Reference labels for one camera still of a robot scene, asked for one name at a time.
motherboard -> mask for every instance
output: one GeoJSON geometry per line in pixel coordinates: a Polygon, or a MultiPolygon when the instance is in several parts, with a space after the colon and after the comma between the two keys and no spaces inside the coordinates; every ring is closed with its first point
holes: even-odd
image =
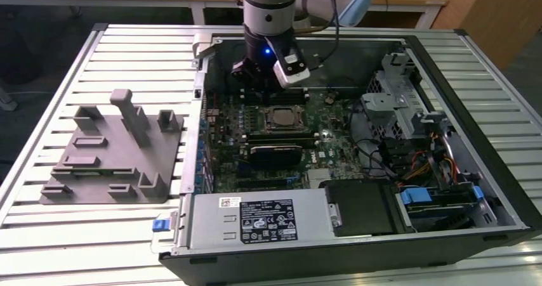
{"type": "Polygon", "coordinates": [[[215,193],[363,178],[348,131],[354,100],[330,89],[298,89],[279,97],[267,106],[244,90],[208,97],[215,193]]]}

aluminum extrusion table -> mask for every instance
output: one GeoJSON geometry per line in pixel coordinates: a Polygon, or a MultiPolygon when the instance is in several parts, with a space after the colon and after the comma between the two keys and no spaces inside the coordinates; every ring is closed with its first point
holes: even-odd
{"type": "MultiPolygon", "coordinates": [[[[179,206],[183,158],[198,131],[192,90],[196,34],[242,33],[240,27],[98,25],[0,187],[0,285],[183,285],[160,265],[172,233],[154,237],[152,219],[179,206]],[[115,88],[134,91],[148,114],[186,117],[171,198],[164,204],[40,205],[75,130],[79,105],[103,113],[115,88]]],[[[538,209],[542,209],[542,120],[469,37],[449,30],[344,29],[343,34],[415,34],[538,209]]],[[[426,86],[427,97],[438,107],[426,86]]],[[[542,238],[501,247],[450,266],[326,276],[256,285],[539,285],[542,238]]]]}

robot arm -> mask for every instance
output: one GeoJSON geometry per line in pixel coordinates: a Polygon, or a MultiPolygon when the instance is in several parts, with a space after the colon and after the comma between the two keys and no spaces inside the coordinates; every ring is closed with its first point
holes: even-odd
{"type": "Polygon", "coordinates": [[[234,77],[259,90],[264,98],[296,85],[310,77],[310,70],[295,41],[295,10],[352,26],[367,12],[370,2],[336,0],[335,18],[330,0],[244,0],[247,54],[234,65],[234,77]]]}

power supply label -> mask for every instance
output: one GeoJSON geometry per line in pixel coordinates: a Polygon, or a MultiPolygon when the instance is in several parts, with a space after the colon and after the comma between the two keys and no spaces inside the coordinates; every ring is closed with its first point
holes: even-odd
{"type": "Polygon", "coordinates": [[[298,240],[291,199],[240,203],[240,241],[259,244],[298,240]]]}

green circuit board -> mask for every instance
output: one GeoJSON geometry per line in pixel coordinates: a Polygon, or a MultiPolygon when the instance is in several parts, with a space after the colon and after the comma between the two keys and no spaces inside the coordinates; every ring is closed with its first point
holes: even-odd
{"type": "Polygon", "coordinates": [[[351,142],[348,131],[344,129],[351,109],[351,99],[332,99],[335,93],[310,91],[310,100],[304,105],[279,105],[263,107],[246,105],[236,97],[219,100],[223,104],[212,111],[212,158],[214,158],[214,191],[228,193],[243,191],[238,186],[244,180],[291,179],[288,188],[308,188],[307,170],[330,169],[331,179],[351,179],[363,177],[363,166],[358,152],[351,142]],[[275,108],[288,109],[296,113],[295,126],[274,131],[268,121],[270,111],[275,108]],[[239,165],[248,164],[244,160],[246,146],[243,135],[270,133],[318,133],[315,148],[303,148],[302,160],[296,166],[287,169],[258,171],[252,170],[251,177],[238,174],[239,165]]]}

